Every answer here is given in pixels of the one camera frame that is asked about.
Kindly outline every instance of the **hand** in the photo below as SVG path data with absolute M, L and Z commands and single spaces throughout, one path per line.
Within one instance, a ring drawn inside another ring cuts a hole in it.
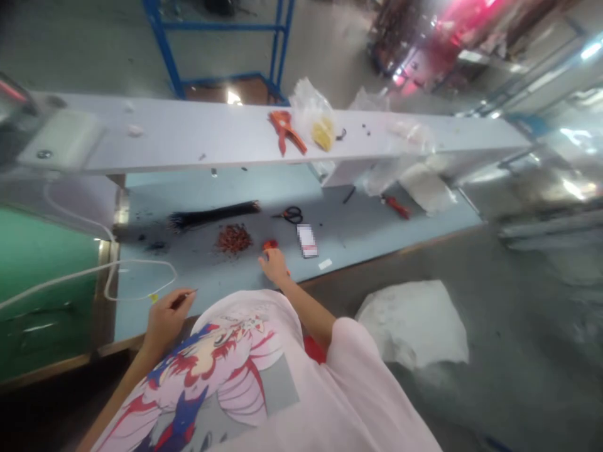
M 187 297 L 179 305 L 175 304 L 181 295 Z M 157 355 L 165 352 L 180 333 L 195 295 L 194 289 L 176 289 L 152 305 L 142 350 Z
M 289 270 L 287 269 L 285 256 L 278 248 L 264 250 L 264 254 L 266 254 L 268 260 L 260 257 L 258 259 L 259 265 L 266 277 L 280 287 L 283 281 L 289 280 Z

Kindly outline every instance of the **bundle of black wires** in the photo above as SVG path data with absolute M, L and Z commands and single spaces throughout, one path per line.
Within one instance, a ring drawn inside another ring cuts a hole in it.
M 174 212 L 168 217 L 168 229 L 180 234 L 225 218 L 239 217 L 260 211 L 259 201 L 249 201 L 203 212 Z

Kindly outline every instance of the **person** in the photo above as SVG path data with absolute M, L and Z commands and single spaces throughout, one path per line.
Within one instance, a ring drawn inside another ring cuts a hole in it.
M 227 296 L 163 359 L 195 293 L 151 307 L 143 345 L 79 451 L 441 452 L 367 330 L 304 292 L 280 250 L 265 254 L 283 294 Z M 300 320 L 325 363 L 305 353 Z

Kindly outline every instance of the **blue metal rack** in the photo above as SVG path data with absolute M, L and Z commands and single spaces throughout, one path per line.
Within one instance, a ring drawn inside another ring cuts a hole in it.
M 281 80 L 283 78 L 283 69 L 285 67 L 285 56 L 287 53 L 287 44 L 289 42 L 289 32 L 291 30 L 291 21 L 293 19 L 293 9 L 295 7 L 295 0 L 288 0 L 285 23 L 282 24 L 283 15 L 283 3 L 284 0 L 278 0 L 276 4 L 276 19 L 274 24 L 252 24 L 252 23 L 220 23 L 220 22 L 194 22 L 194 21 L 163 21 L 160 13 L 160 2 L 161 0 L 143 0 L 144 11 L 147 15 L 155 38 L 157 39 L 157 45 L 163 56 L 165 67 L 170 74 L 171 84 L 180 99 L 186 98 L 185 87 L 187 85 L 215 85 L 221 82 L 231 82 L 244 78 L 261 78 L 268 92 L 273 97 L 276 97 L 282 101 L 286 101 L 285 96 L 281 93 Z M 180 7 L 178 6 L 177 0 L 172 1 L 174 12 L 179 15 Z M 171 52 L 170 44 L 166 35 L 166 31 L 182 30 L 182 31 L 272 31 L 274 38 L 272 40 L 272 57 L 270 60 L 270 75 L 267 78 L 262 72 L 245 72 L 229 75 L 226 77 L 206 77 L 206 78 L 191 78 L 183 80 L 180 78 L 178 69 L 176 67 L 176 61 Z M 277 58 L 278 45 L 280 42 L 280 36 L 283 35 L 283 43 L 281 45 L 281 51 L 279 58 Z M 275 73 L 275 69 L 278 61 L 278 69 Z

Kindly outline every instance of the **smartphone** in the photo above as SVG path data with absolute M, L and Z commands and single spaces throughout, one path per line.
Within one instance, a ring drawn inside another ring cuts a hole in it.
M 306 259 L 318 256 L 318 247 L 316 246 L 312 226 L 297 225 L 297 236 L 300 238 L 301 253 Z

